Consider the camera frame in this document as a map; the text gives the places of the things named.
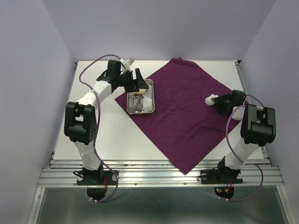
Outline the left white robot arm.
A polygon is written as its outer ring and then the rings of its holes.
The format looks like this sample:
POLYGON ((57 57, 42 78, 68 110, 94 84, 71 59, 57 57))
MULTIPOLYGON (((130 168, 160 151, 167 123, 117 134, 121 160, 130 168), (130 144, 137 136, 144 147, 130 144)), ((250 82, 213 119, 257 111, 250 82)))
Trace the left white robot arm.
POLYGON ((96 151, 96 138, 100 124, 100 104, 117 88, 126 93, 147 90, 149 86, 141 76, 140 70, 131 70, 132 58, 109 60, 107 69, 96 79, 95 85, 76 102, 68 102, 65 107, 64 134, 74 143, 83 165, 74 171, 77 185, 117 184, 118 171, 106 165, 96 151))

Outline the clear suture packet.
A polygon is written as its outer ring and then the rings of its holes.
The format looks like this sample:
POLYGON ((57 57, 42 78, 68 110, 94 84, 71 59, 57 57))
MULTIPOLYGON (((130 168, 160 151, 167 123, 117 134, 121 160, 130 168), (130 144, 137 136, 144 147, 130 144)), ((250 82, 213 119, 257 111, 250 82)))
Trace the clear suture packet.
POLYGON ((146 90, 143 96, 151 98, 153 96, 152 90, 146 90))

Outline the bagged beige gloves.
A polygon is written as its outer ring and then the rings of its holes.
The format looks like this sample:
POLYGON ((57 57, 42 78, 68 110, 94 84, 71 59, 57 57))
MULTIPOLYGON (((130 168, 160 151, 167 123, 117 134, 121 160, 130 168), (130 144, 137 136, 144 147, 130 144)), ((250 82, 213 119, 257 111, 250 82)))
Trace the bagged beige gloves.
POLYGON ((135 95, 142 95, 146 92, 146 89, 139 89, 139 91, 134 92, 135 95))

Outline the stainless steel instrument tray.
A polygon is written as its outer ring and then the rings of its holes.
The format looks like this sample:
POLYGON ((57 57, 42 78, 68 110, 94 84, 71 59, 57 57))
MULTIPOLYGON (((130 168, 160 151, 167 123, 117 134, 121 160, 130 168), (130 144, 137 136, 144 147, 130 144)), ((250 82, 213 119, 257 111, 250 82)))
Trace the stainless steel instrument tray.
POLYGON ((155 110, 154 85, 153 85, 154 83, 153 83, 153 81, 152 81, 151 79, 145 79, 145 82, 146 82, 146 84, 149 86, 149 89, 148 89, 148 90, 152 90, 152 93, 153 93, 153 96, 151 97, 151 99, 152 99, 152 110, 151 110, 151 111, 144 111, 144 110, 143 110, 143 107, 142 107, 141 112, 134 112, 134 113, 129 112, 129 98, 130 98, 131 96, 137 96, 137 95, 135 95, 133 92, 131 92, 131 93, 128 93, 128 94, 127 94, 127 112, 128 112, 129 114, 131 114, 131 115, 133 115, 133 114, 153 113, 154 110, 155 110))

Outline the straight steel scissors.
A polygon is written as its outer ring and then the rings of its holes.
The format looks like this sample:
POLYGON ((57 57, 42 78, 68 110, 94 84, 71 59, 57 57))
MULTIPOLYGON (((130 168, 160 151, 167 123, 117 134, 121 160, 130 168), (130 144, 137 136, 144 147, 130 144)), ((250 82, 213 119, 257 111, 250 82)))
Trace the straight steel scissors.
POLYGON ((138 96, 131 96, 129 98, 129 112, 134 113, 139 109, 138 102, 139 102, 138 96))

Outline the white gauze pad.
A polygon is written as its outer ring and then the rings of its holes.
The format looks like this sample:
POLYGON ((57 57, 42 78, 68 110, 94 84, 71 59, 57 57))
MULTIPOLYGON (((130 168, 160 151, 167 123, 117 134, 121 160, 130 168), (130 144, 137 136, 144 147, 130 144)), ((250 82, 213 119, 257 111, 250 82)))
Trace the white gauze pad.
POLYGON ((143 110, 151 111, 152 110, 152 99, 149 97, 143 98, 143 110))
POLYGON ((209 97, 205 98, 205 104, 208 106, 213 106, 215 104, 214 98, 218 97, 218 95, 211 94, 209 97))

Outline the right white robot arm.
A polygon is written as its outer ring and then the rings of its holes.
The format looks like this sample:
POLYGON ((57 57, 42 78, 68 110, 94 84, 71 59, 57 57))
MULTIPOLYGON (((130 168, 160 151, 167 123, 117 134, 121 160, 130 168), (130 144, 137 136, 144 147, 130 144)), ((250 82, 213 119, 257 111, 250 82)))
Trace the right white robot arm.
POLYGON ((231 152, 224 156, 218 163, 217 169, 210 171, 218 182, 241 183, 241 168, 245 161, 259 148, 270 144, 276 137, 276 112, 275 109, 258 107, 246 103, 246 97, 252 97, 243 91, 233 90, 231 93, 218 96, 210 95, 205 103, 213 106, 217 112, 228 115, 226 124, 226 141, 231 152), (228 139, 229 123, 232 119, 240 120, 240 139, 235 147, 231 147, 228 139))

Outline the purple surgical drape cloth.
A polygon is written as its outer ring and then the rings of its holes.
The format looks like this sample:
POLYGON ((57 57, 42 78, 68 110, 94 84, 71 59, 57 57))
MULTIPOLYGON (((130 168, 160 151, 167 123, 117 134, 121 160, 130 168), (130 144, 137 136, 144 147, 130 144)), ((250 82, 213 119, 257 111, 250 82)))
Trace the purple surgical drape cloth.
POLYGON ((117 124, 118 160, 169 160, 182 173, 189 173, 207 155, 217 160, 228 152, 225 134, 234 145, 240 137, 240 122, 228 121, 205 99, 240 90, 233 61, 136 61, 133 66, 153 81, 155 110, 130 115, 126 95, 117 97, 123 109, 117 124))

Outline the long steel forceps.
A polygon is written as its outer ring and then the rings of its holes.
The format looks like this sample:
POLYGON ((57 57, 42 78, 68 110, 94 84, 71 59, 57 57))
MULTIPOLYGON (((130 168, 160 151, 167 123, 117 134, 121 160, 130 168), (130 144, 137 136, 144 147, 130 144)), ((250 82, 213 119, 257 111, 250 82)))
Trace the long steel forceps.
POLYGON ((142 99, 143 99, 143 96, 142 95, 137 95, 135 99, 136 99, 136 102, 135 102, 135 111, 136 112, 141 112, 141 110, 142 110, 142 99))

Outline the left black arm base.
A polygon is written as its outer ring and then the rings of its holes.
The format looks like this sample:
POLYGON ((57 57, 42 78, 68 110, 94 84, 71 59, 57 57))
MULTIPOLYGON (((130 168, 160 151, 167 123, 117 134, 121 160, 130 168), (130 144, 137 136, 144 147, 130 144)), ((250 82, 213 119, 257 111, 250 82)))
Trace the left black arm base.
POLYGON ((116 177, 119 171, 115 171, 115 174, 111 170, 104 170, 100 166, 97 170, 87 170, 82 168, 79 171, 73 171, 73 174, 77 177, 77 185, 79 186, 116 186, 116 177))

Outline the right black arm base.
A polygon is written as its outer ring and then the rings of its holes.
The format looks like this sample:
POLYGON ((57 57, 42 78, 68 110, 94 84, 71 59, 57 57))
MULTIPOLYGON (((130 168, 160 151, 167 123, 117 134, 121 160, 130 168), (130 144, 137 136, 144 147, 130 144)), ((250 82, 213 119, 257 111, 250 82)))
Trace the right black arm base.
POLYGON ((200 171, 198 181, 202 184, 242 184, 241 171, 225 166, 224 160, 220 161, 216 168, 200 171))

